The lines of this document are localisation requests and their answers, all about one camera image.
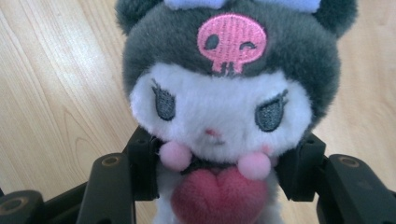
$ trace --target wood grain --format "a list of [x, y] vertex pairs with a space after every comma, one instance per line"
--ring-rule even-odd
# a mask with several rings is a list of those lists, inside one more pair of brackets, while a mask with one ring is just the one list
[[[125, 37], [114, 0], [0, 1], [0, 187], [52, 198], [87, 180], [136, 127], [122, 92]], [[340, 43], [339, 94], [315, 129], [327, 154], [366, 161], [396, 189], [396, 2], [360, 0]], [[287, 223], [318, 223], [314, 203], [287, 202]], [[150, 223], [153, 203], [137, 205]]]

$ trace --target gray fur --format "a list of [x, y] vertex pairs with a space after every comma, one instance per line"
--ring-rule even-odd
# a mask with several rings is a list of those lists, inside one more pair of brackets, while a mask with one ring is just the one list
[[337, 35], [330, 33], [310, 14], [281, 6], [250, 1], [231, 1], [219, 10], [196, 8], [171, 10], [163, 4], [147, 13], [128, 36], [123, 62], [126, 93], [154, 63], [175, 63], [203, 75], [212, 75], [212, 62], [197, 46], [199, 27], [223, 12], [249, 15], [265, 29], [267, 48], [259, 60], [244, 65], [244, 76], [283, 70], [308, 92], [314, 124], [332, 101], [339, 81]]
[[123, 33], [128, 35], [132, 27], [161, 1], [162, 0], [118, 0], [116, 4], [117, 20]]
[[357, 14], [356, 0], [321, 0], [314, 16], [326, 29], [340, 37], [352, 26]]

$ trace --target pink pom-pom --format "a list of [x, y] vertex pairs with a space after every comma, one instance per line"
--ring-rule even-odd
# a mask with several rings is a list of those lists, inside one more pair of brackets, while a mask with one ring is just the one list
[[165, 143], [160, 148], [163, 166], [173, 171], [180, 172], [189, 167], [191, 157], [192, 153], [188, 147], [174, 141]]
[[253, 152], [239, 159], [238, 170], [247, 179], [264, 179], [270, 174], [271, 162], [265, 154]]

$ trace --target stuffed animal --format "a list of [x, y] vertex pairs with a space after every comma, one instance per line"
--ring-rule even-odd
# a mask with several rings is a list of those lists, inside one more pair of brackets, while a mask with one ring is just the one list
[[164, 141], [157, 224], [282, 223], [274, 166], [336, 94], [354, 0], [119, 0], [123, 80]]

